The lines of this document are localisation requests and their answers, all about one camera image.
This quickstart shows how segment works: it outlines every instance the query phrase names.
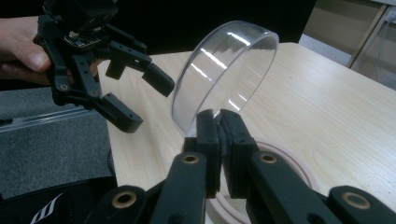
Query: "light wood tabletop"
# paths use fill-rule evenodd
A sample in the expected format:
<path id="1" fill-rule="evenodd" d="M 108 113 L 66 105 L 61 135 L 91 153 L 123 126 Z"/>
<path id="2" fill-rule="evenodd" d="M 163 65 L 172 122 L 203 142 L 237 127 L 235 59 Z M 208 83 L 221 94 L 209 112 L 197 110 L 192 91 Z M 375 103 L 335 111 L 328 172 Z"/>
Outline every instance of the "light wood tabletop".
<path id="1" fill-rule="evenodd" d="M 177 80 L 190 52 L 152 56 Z M 183 136 L 171 118 L 172 95 L 163 97 L 142 74 L 126 69 L 105 77 L 113 92 L 143 120 L 135 133 L 108 123 L 119 185 L 149 189 L 164 180 Z M 396 91 L 293 43 L 279 45 L 262 84 L 240 112 L 251 135 L 289 149 L 328 195 L 349 185 L 370 192 L 396 211 Z"/>

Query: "hand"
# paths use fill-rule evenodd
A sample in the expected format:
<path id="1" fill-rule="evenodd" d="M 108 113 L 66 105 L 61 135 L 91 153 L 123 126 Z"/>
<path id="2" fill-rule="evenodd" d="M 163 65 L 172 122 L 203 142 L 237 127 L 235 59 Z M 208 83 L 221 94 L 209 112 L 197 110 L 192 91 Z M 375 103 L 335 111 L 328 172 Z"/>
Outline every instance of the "hand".
<path id="1" fill-rule="evenodd" d="M 34 43 L 38 17 L 0 19 L 0 78 L 49 85 L 47 53 Z"/>

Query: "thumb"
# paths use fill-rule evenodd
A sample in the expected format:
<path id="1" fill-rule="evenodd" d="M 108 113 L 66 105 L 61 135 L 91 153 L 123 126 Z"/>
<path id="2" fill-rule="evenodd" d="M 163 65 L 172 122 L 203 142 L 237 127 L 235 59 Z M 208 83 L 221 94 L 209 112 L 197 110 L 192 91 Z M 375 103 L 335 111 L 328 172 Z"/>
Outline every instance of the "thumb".
<path id="1" fill-rule="evenodd" d="M 49 56 L 41 46 L 33 42 L 19 46 L 15 55 L 19 61 L 35 72 L 43 73 L 50 68 Z"/>

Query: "transparent plastic lid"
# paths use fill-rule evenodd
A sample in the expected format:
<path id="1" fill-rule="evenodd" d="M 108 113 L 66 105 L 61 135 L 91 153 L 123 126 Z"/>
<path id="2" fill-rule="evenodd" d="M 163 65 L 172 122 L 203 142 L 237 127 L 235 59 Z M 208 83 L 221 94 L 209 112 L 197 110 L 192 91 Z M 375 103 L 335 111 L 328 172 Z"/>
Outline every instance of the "transparent plastic lid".
<path id="1" fill-rule="evenodd" d="M 205 109 L 239 112 L 262 83 L 276 55 L 278 36 L 258 25 L 230 21 L 193 51 L 177 79 L 172 119 L 195 136 L 195 117 Z"/>

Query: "gray carpet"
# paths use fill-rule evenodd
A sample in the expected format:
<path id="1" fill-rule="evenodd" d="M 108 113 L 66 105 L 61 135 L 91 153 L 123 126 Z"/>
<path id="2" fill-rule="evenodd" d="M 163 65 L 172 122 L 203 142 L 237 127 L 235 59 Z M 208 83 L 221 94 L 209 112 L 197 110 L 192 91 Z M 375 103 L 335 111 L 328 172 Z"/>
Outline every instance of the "gray carpet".
<path id="1" fill-rule="evenodd" d="M 0 119 L 76 108 L 57 106 L 50 88 L 0 91 Z M 0 193 L 6 199 L 37 189 L 109 176 L 106 120 L 98 113 L 0 133 Z"/>

